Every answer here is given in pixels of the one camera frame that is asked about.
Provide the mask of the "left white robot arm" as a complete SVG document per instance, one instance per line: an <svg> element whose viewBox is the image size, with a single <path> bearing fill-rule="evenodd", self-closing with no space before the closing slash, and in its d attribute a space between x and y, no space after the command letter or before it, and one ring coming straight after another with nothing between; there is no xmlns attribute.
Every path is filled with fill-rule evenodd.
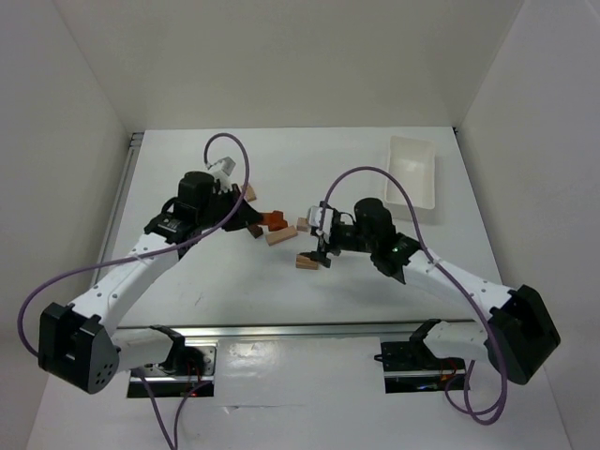
<svg viewBox="0 0 600 450"><path fill-rule="evenodd" d="M52 303L40 315L40 368L88 394L114 375L155 365L166 373L200 374L203 353L165 325L125 331L119 324L141 296L179 263L205 232L234 232L258 225L263 214L225 176L188 172L177 193L143 233L124 262L65 306Z"/></svg>

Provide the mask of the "white plastic bin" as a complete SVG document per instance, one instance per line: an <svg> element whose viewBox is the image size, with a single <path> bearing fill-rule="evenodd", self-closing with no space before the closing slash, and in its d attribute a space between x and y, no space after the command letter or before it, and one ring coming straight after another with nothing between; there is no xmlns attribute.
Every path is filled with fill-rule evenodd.
<svg viewBox="0 0 600 450"><path fill-rule="evenodd" d="M399 136L390 138L385 170L407 192L420 223L436 222L436 156L433 142Z"/></svg>

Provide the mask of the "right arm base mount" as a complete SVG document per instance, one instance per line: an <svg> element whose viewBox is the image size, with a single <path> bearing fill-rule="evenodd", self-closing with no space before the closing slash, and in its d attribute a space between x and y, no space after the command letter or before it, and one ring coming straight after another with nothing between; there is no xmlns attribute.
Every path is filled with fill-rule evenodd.
<svg viewBox="0 0 600 450"><path fill-rule="evenodd" d="M414 342L382 342L373 359L382 366L386 394L462 390L466 365L462 359L425 355Z"/></svg>

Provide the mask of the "dark brown notched block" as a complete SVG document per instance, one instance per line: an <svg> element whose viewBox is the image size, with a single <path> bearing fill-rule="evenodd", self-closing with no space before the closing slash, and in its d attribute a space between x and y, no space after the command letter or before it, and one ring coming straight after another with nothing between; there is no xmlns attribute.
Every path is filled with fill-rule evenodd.
<svg viewBox="0 0 600 450"><path fill-rule="evenodd" d="M263 228L260 225L250 225L247 227L247 230L254 239L258 239L263 236Z"/></svg>

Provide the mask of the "striped light wood block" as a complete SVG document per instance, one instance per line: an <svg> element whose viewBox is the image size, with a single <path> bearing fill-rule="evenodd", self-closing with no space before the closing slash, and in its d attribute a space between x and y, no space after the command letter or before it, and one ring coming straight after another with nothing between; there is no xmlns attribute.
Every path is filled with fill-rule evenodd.
<svg viewBox="0 0 600 450"><path fill-rule="evenodd" d="M301 270L318 270L320 265L309 257L298 254L295 258L295 267Z"/></svg>

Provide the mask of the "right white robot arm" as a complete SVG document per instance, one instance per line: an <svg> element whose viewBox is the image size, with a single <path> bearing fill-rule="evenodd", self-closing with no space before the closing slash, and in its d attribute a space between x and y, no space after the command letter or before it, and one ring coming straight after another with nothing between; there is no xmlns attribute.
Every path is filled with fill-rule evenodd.
<svg viewBox="0 0 600 450"><path fill-rule="evenodd" d="M366 253L383 275L471 312L470 323L423 322L409 344L419 361L487 361L509 382L524 385L561 343L538 291L495 284L440 259L398 232L390 212L375 198L356 203L350 224L325 204L309 208L307 224L318 239L306 255L315 263L328 267L330 258L343 251Z"/></svg>

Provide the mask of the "orange arch block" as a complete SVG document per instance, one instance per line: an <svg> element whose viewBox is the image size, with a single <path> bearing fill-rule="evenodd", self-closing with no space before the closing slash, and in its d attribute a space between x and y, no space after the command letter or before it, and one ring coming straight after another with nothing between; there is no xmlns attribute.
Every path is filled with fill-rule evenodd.
<svg viewBox="0 0 600 450"><path fill-rule="evenodd" d="M266 226L270 231L274 231L278 228L282 220L283 216L280 211L262 213L262 220L260 222L260 225Z"/></svg>

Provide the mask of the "long light wood block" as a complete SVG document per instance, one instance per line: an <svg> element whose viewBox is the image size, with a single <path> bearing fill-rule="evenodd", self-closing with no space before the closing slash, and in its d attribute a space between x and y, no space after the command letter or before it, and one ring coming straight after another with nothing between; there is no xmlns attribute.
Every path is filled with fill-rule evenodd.
<svg viewBox="0 0 600 450"><path fill-rule="evenodd" d="M298 231L294 226L288 226L284 229L270 232L265 236L265 241L269 247L280 244L287 240L293 239L298 234Z"/></svg>

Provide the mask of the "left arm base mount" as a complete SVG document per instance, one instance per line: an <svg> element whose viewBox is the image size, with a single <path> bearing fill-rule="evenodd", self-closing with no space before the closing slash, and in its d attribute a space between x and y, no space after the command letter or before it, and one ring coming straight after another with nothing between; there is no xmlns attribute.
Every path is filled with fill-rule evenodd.
<svg viewBox="0 0 600 450"><path fill-rule="evenodd" d="M120 352L119 369L128 371L129 398L209 398L215 391L218 342L187 337L179 348L166 339L137 343Z"/></svg>

